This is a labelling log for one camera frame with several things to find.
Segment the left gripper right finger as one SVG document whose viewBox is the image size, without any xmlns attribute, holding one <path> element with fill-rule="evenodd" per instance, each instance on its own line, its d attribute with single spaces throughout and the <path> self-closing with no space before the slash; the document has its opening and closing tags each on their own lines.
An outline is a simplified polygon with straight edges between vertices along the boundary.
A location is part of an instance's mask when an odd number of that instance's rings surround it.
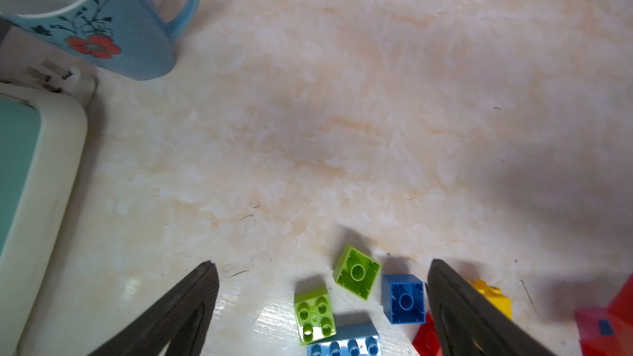
<svg viewBox="0 0 633 356">
<path fill-rule="evenodd" d="M 435 330 L 444 355 L 552 354 L 487 301 L 445 261 L 432 261 L 427 287 Z"/>
</svg>

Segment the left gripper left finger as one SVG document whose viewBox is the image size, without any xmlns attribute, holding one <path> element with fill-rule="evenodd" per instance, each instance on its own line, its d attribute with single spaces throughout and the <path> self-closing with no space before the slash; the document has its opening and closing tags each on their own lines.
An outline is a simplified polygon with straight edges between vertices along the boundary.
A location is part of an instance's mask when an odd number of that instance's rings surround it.
<svg viewBox="0 0 633 356">
<path fill-rule="evenodd" d="M 205 261 L 92 354 L 199 355 L 218 292 L 217 267 Z"/>
</svg>

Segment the dark blue square brick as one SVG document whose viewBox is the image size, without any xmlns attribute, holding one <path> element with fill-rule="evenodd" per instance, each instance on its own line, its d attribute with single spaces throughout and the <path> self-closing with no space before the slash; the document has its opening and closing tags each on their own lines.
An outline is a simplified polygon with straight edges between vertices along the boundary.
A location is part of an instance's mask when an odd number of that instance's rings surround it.
<svg viewBox="0 0 633 356">
<path fill-rule="evenodd" d="M 615 336 L 615 331 L 608 319 L 601 319 L 598 321 L 598 330 L 600 336 L 608 337 Z"/>
</svg>

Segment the red long brick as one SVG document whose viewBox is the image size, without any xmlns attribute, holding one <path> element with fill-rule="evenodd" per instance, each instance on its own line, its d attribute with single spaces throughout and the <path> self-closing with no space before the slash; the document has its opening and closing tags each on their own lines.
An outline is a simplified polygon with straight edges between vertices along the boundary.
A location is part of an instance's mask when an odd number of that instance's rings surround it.
<svg viewBox="0 0 633 356">
<path fill-rule="evenodd" d="M 633 311 L 633 275 L 630 275 L 626 283 L 618 292 L 613 301 L 609 304 L 607 311 L 609 316 L 621 321 L 623 324 L 632 326 Z"/>
</svg>

